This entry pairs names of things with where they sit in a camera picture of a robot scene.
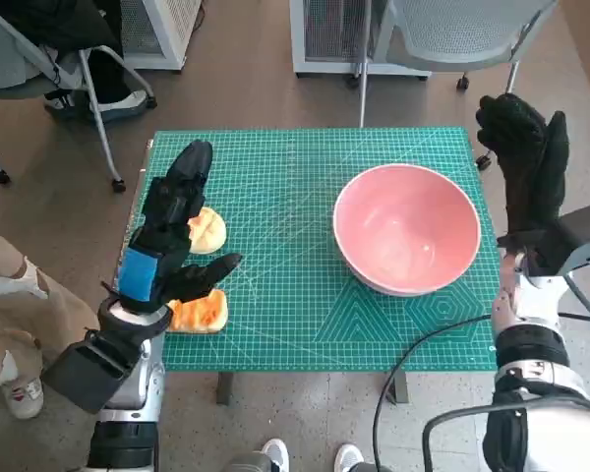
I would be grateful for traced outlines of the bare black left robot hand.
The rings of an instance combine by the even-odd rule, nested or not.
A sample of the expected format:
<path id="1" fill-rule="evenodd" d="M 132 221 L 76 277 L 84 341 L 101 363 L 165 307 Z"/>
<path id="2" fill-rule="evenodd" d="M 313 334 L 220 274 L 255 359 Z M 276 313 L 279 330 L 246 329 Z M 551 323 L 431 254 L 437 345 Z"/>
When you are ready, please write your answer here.
<path id="1" fill-rule="evenodd" d="M 209 265 L 186 265 L 191 237 L 188 221 L 200 214 L 212 164 L 212 145 L 195 140 L 175 158 L 166 174 L 149 185 L 142 215 L 118 274 L 122 306 L 151 313 L 171 300 L 204 298 L 229 275 L 242 256 L 226 254 Z"/>

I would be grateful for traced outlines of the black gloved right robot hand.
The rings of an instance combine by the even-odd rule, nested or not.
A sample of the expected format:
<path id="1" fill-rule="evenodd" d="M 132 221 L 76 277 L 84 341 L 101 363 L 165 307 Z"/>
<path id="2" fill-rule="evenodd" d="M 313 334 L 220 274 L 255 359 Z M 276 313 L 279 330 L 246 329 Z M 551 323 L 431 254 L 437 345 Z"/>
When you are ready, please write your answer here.
<path id="1" fill-rule="evenodd" d="M 558 219 L 569 160 L 566 116 L 547 120 L 513 93 L 485 95 L 476 112 L 480 144 L 492 151 L 505 182 L 509 234 L 541 230 Z"/>

